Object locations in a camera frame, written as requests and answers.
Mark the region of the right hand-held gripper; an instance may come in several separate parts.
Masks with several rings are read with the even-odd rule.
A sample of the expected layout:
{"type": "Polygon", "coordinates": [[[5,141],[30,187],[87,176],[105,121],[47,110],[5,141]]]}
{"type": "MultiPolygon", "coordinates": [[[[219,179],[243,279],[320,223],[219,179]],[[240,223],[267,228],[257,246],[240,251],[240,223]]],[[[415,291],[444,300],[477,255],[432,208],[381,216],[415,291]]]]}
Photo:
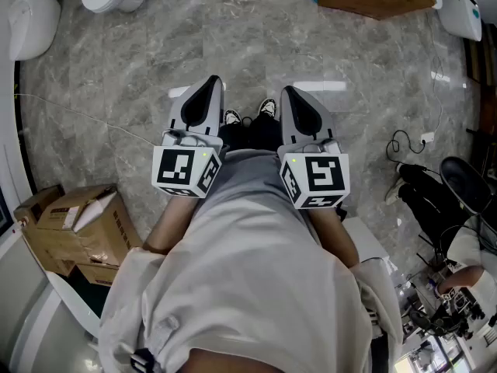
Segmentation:
{"type": "Polygon", "coordinates": [[[290,201],[298,210],[337,207],[350,193],[349,156],[333,139],[330,112],[311,94],[290,85],[281,92],[280,108],[285,145],[277,153],[290,201]]]}

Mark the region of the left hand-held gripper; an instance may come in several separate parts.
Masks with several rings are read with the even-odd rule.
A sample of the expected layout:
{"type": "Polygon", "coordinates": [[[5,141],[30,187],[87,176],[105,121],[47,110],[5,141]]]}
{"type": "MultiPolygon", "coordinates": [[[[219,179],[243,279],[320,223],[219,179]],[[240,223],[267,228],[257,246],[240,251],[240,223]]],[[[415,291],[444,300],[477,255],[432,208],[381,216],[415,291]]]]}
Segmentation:
{"type": "Polygon", "coordinates": [[[169,115],[171,129],[153,150],[153,187],[170,196],[204,199],[208,195],[222,166],[223,141],[215,136],[223,97],[221,78],[210,75],[175,100],[169,115]]]}

